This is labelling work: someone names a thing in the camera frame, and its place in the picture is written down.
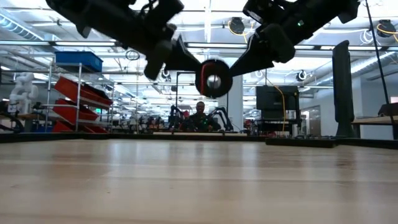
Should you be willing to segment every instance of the blue bin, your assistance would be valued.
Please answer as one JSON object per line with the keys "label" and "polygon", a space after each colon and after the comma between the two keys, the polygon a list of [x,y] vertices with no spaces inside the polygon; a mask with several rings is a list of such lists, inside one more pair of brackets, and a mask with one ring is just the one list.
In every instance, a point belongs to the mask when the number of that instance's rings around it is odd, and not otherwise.
{"label": "blue bin", "polygon": [[102,72],[103,61],[92,52],[56,52],[55,63],[69,72],[79,72],[79,63],[83,66],[82,72]]}

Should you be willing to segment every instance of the table surface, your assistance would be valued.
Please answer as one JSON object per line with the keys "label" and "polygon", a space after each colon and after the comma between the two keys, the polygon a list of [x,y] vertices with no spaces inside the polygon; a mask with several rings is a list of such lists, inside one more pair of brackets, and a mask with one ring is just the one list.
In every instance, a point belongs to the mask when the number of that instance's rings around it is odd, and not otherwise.
{"label": "table surface", "polygon": [[[398,122],[398,116],[393,116],[394,121]],[[352,124],[391,124],[391,118],[389,116],[375,117],[375,118],[361,118],[355,119]]]}
{"label": "table surface", "polygon": [[259,142],[0,144],[0,223],[398,220],[398,151]]}

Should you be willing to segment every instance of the man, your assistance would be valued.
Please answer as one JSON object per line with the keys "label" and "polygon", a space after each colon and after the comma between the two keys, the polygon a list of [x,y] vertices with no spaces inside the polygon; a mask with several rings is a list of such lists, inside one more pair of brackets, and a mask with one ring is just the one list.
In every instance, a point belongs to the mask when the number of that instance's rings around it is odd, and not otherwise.
{"label": "man", "polygon": [[197,103],[197,112],[190,116],[193,124],[198,131],[218,131],[221,126],[213,119],[206,120],[205,103],[200,101]]}

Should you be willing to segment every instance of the yellow cable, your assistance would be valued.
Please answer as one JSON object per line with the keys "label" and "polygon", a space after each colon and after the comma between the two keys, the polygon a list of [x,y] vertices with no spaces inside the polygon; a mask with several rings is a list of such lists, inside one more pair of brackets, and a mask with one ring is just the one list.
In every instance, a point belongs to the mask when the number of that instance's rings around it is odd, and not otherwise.
{"label": "yellow cable", "polygon": [[[231,22],[232,22],[232,21],[228,21],[228,29],[229,29],[229,31],[230,31],[232,34],[234,34],[234,35],[241,35],[241,36],[243,36],[245,43],[248,43],[248,39],[246,38],[246,35],[248,35],[250,32],[243,33],[243,34],[237,34],[237,33],[233,32],[233,31],[231,30],[230,26],[229,26],[229,25],[231,24]],[[251,23],[251,28],[250,28],[250,29],[253,29],[253,26],[254,26],[254,23],[252,22],[252,23]]]}
{"label": "yellow cable", "polygon": [[267,78],[267,81],[269,83],[271,83],[271,85],[273,85],[275,87],[275,89],[277,89],[279,91],[279,93],[282,95],[282,105],[283,105],[283,110],[284,110],[284,123],[282,125],[282,132],[285,132],[285,122],[286,122],[286,110],[285,110],[285,96],[284,93],[282,92],[282,90],[280,90],[280,88],[278,88],[277,86],[275,86],[274,84],[272,84],[271,81],[269,81],[269,79]]}
{"label": "yellow cable", "polygon": [[383,32],[385,34],[392,34],[394,36],[395,40],[398,42],[398,37],[396,36],[396,34],[398,34],[398,32],[389,32],[389,31],[381,29],[380,26],[381,26],[381,24],[377,25],[378,31]]}

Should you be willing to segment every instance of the white robot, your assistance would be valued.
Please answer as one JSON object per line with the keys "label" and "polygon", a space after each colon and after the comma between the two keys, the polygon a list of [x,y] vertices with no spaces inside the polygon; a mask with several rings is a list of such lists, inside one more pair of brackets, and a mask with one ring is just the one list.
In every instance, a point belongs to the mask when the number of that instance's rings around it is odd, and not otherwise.
{"label": "white robot", "polygon": [[19,114],[30,113],[32,100],[39,95],[39,89],[32,84],[34,74],[30,72],[22,73],[16,78],[15,88],[11,91],[8,104],[8,112]]}

